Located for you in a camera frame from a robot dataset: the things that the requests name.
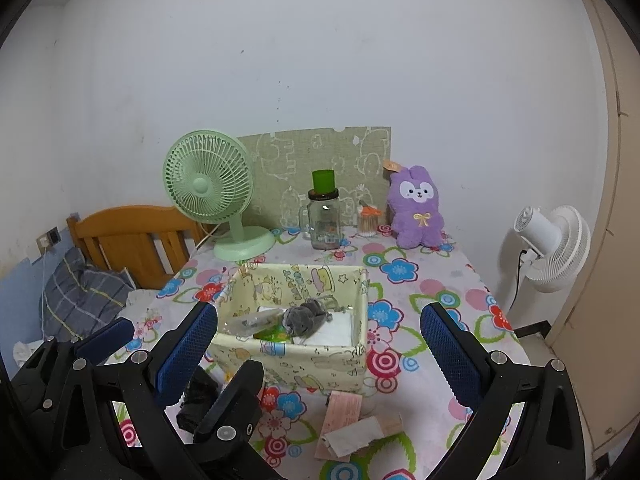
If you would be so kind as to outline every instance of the plush toy face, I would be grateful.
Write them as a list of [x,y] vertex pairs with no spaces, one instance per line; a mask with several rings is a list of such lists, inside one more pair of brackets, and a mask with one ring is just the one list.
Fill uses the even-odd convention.
[[402,168],[391,175],[389,205],[395,212],[407,210],[437,211],[438,190],[422,166]]

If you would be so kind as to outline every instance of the screw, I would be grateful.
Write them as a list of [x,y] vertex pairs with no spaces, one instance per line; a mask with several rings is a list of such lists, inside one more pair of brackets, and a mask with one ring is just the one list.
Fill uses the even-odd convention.
[[216,435],[220,440],[233,440],[236,437],[236,430],[231,426],[222,426],[221,428],[218,428]]
[[74,361],[73,368],[74,370],[82,370],[86,366],[86,360],[79,358]]
[[499,350],[496,352],[491,352],[491,361],[496,363],[497,365],[503,365],[507,362],[507,355],[504,352],[500,352]]
[[146,361],[146,351],[136,350],[135,352],[133,352],[133,354],[131,354],[130,359],[133,364],[139,365],[140,363],[143,363]]
[[560,359],[551,359],[551,367],[556,372],[564,372],[564,363]]

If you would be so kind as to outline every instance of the blue gripper pad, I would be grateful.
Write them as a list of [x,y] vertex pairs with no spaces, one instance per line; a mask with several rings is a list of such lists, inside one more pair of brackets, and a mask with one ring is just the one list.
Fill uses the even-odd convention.
[[[445,322],[436,313],[433,305],[440,307],[451,324]],[[455,322],[441,305],[432,303],[423,308],[420,314],[422,337],[435,357],[440,370],[456,396],[456,400],[462,406],[475,411],[480,406],[483,396],[481,375],[452,330],[463,332],[455,325]]]
[[158,406],[165,408],[180,400],[217,328],[216,308],[207,303],[158,369],[155,394]]
[[76,343],[76,357],[97,366],[133,339],[133,323],[121,317]]

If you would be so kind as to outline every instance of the floral tablecloth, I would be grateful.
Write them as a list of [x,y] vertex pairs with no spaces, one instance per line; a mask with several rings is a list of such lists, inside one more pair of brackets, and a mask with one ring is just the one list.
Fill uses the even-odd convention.
[[[388,226],[373,238],[345,229],[342,247],[315,251],[297,229],[274,230],[276,245],[250,262],[229,264],[215,260],[205,247],[170,280],[136,323],[135,339],[116,352],[120,362],[138,348],[153,347],[175,328],[194,301],[215,301],[238,265],[264,261],[284,264],[363,265],[369,271],[367,377],[362,416],[399,412],[404,433],[376,441],[352,455],[349,463],[314,458],[318,433],[326,413],[329,391],[314,380],[291,390],[270,384],[262,397],[264,415],[252,443],[264,459],[290,480],[415,480],[433,470],[471,416],[460,406],[428,346],[420,336],[420,311],[439,301],[464,330],[472,332],[487,350],[502,350],[514,362],[528,364],[509,323],[494,297],[459,247],[449,237],[440,247],[402,250]],[[213,377],[228,381],[209,353],[200,364]],[[166,412],[175,424],[179,405]],[[489,478],[499,466],[522,407],[514,406],[504,431],[480,478]],[[124,406],[118,419],[127,443],[139,445]],[[181,430],[185,442],[191,435]]]

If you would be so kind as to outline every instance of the plush toy ear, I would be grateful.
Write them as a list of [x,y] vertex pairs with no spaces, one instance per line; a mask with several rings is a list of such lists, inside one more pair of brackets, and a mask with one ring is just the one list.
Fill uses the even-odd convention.
[[407,180],[408,178],[411,178],[411,173],[409,172],[408,168],[402,168],[402,170],[398,171],[397,173],[391,173],[391,182],[402,182],[403,180]]
[[432,182],[429,173],[422,166],[412,166],[409,169],[409,172],[411,173],[411,178],[414,180],[421,180],[422,182]]

